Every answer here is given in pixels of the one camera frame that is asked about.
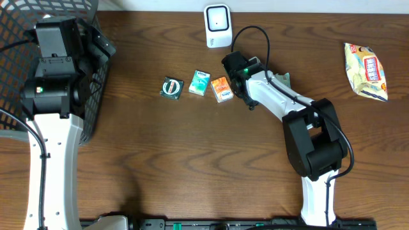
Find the snack bag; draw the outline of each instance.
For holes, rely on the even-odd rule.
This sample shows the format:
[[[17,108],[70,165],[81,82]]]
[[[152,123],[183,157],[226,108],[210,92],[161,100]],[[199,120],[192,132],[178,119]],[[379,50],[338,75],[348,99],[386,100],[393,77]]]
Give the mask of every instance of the snack bag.
[[[345,69],[356,94],[383,102],[388,101],[385,73],[369,47],[345,43]]]

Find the wire basket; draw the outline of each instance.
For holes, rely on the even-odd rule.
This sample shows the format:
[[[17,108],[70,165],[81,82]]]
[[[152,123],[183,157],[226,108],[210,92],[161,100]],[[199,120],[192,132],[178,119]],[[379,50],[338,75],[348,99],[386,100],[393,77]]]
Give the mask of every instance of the wire basket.
[[[2,0],[0,1],[0,47],[26,38],[23,32],[34,28],[44,15],[81,17],[100,29],[95,16],[98,0]],[[32,60],[40,57],[40,49],[34,44],[24,44],[0,53],[0,107],[25,120],[20,104],[19,91],[29,73],[33,71]],[[85,105],[84,130],[81,143],[87,143],[95,128],[102,93],[108,76],[106,63],[93,78],[102,83],[99,91],[91,96]],[[97,90],[90,85],[91,92]],[[5,114],[0,114],[0,136],[28,141],[24,127]]]

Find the white plug-in device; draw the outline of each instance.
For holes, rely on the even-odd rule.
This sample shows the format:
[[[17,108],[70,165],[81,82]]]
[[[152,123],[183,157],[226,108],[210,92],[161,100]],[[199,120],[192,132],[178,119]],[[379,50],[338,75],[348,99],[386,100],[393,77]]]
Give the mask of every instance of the white plug-in device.
[[[204,9],[206,25],[206,42],[209,48],[227,47],[231,45],[233,32],[231,29],[230,9],[225,4],[213,4]]]

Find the wooden table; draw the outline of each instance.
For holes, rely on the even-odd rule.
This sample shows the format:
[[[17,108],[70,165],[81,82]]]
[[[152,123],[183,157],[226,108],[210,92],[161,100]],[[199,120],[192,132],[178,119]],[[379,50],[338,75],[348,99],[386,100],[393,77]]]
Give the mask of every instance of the wooden table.
[[[81,218],[128,211],[169,219],[270,219],[299,215],[300,177],[286,156],[281,122],[263,106],[217,103],[188,92],[194,70],[225,76],[229,47],[208,49],[202,13],[98,12],[118,52],[91,142],[78,157]],[[408,229],[409,16],[233,13],[233,34],[263,26],[270,68],[292,88],[328,98],[355,150],[355,168],[336,182],[342,218],[374,218],[379,229]],[[370,46],[387,76],[389,101],[357,96],[343,42]],[[235,49],[265,60],[266,41],[246,31]],[[186,86],[179,101],[159,96],[164,77]],[[22,229],[29,146],[0,139],[0,228]],[[343,161],[343,168],[348,166]]]

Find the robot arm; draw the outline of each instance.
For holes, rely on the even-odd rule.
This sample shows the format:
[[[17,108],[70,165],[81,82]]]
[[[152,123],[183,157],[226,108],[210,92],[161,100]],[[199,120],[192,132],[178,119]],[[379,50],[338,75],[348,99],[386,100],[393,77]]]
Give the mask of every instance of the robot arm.
[[[262,104],[282,121],[289,161],[302,177],[304,204],[301,217],[307,225],[327,226],[326,182],[341,167],[341,160],[347,154],[345,143],[331,126],[326,126],[324,119],[269,84],[265,77],[265,67],[258,58],[246,60],[240,52],[232,52],[222,60],[222,64],[229,75],[235,95],[242,98],[250,110],[257,104]],[[314,102],[285,86],[271,71],[268,71],[268,76],[276,86],[300,101],[325,111],[338,123],[335,109],[328,100]],[[310,137],[308,129],[319,127],[321,133]],[[330,182],[329,191],[330,223],[336,219],[332,208],[334,183],[334,180]]]
[[[82,35],[78,24],[84,28]],[[42,56],[34,63],[36,71],[25,82],[21,97],[34,116],[27,124],[44,140],[47,163],[42,178],[41,151],[30,134],[29,203],[24,229],[39,229],[42,207],[46,229],[82,229],[77,208],[77,155],[85,103],[92,94],[93,73],[116,50],[95,27],[75,17],[40,20],[29,34],[38,42]],[[43,180],[44,200],[39,198]],[[86,229],[128,230],[128,227],[125,216],[115,215],[101,217]]]

